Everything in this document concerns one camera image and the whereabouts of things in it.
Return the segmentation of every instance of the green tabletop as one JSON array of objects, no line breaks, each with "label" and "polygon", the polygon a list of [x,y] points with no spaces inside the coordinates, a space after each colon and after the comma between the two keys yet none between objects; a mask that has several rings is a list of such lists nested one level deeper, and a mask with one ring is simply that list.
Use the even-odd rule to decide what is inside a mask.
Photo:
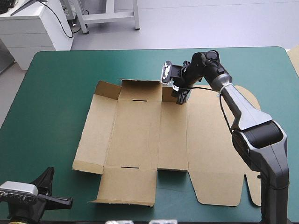
[{"label": "green tabletop", "polygon": [[[257,222],[244,183],[237,207],[197,202],[188,173],[159,171],[153,208],[87,203],[96,198],[100,175],[71,169],[94,88],[98,80],[159,79],[166,60],[182,64],[209,49],[55,51],[36,54],[0,129],[0,183],[30,182],[54,166],[53,194],[72,196],[72,210],[47,211],[44,220]],[[289,218],[299,221],[299,79],[283,48],[216,49],[234,84],[249,89],[263,111],[288,134]],[[0,203],[0,219],[6,218]]]}]

